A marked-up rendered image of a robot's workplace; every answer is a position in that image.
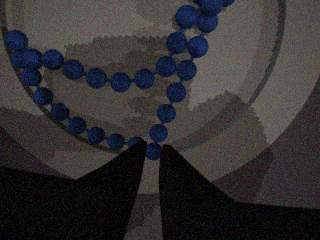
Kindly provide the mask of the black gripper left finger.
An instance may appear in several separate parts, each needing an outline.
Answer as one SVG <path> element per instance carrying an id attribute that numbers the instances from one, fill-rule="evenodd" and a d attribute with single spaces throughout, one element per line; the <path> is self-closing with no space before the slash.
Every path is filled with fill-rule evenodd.
<path id="1" fill-rule="evenodd" d="M 78 179 L 0 166 L 0 227 L 68 240 L 124 240 L 147 142 Z"/>

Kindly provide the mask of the grey round bead board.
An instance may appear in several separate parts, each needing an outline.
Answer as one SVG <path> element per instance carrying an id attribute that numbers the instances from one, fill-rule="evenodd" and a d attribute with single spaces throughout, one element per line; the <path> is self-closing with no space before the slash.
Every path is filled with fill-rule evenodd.
<path id="1" fill-rule="evenodd" d="M 103 70 L 110 79 L 125 73 L 134 79 L 142 68 L 154 72 L 169 57 L 167 38 L 180 32 L 178 8 L 192 0 L 0 0 L 0 125 L 29 153 L 56 171 L 78 179 L 128 149 L 111 150 L 108 140 L 93 144 L 86 131 L 73 134 L 69 120 L 57 121 L 50 105 L 33 96 L 35 86 L 22 81 L 26 68 L 11 61 L 5 44 L 10 30 L 25 34 L 27 49 L 42 54 L 58 50 L 64 63 L 78 60 L 88 73 Z M 184 80 L 186 96 L 173 102 L 176 117 L 164 123 L 171 145 L 209 182 L 257 157 L 286 130 L 320 77 L 320 0 L 234 0 L 217 14 L 218 26 L 205 33 L 208 51 L 194 58 L 197 74 Z M 64 103 L 68 117 L 81 117 L 86 129 L 117 133 L 125 142 L 161 124 L 157 110 L 169 104 L 166 90 L 179 83 L 154 75 L 148 89 L 135 82 L 116 92 L 111 82 L 91 88 L 86 76 L 72 80 L 63 66 L 37 69 L 40 88 Z"/>

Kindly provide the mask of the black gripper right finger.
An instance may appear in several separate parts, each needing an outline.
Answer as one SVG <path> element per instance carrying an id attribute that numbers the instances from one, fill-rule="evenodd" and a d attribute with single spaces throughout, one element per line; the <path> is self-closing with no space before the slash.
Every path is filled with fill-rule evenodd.
<path id="1" fill-rule="evenodd" d="M 320 240 L 320 209 L 235 202 L 166 144 L 159 196 L 163 240 Z"/>

